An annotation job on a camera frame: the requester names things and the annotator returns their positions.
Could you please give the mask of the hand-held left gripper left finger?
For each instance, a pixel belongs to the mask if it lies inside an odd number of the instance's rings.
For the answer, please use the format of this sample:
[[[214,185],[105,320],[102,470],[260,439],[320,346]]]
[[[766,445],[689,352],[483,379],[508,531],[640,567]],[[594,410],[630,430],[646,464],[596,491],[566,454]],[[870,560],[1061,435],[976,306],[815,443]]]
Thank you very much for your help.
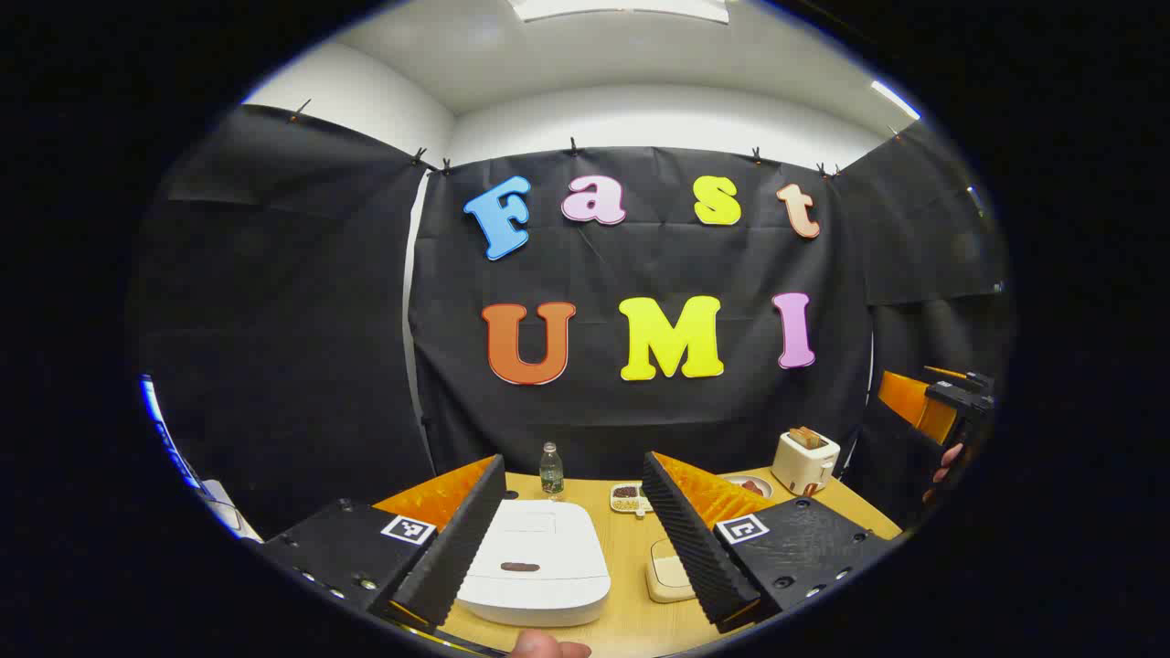
[[[414,629],[442,626],[505,496],[501,455],[380,503],[339,499],[261,544],[261,555],[335,602]]]

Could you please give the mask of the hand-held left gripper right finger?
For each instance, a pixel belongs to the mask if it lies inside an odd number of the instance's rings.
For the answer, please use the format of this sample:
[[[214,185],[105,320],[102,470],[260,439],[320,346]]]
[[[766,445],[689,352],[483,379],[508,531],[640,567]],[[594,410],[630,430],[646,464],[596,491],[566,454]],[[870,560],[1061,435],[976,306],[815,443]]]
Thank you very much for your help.
[[[644,455],[641,484],[720,632],[789,615],[893,549],[812,496],[777,503],[658,452]]]

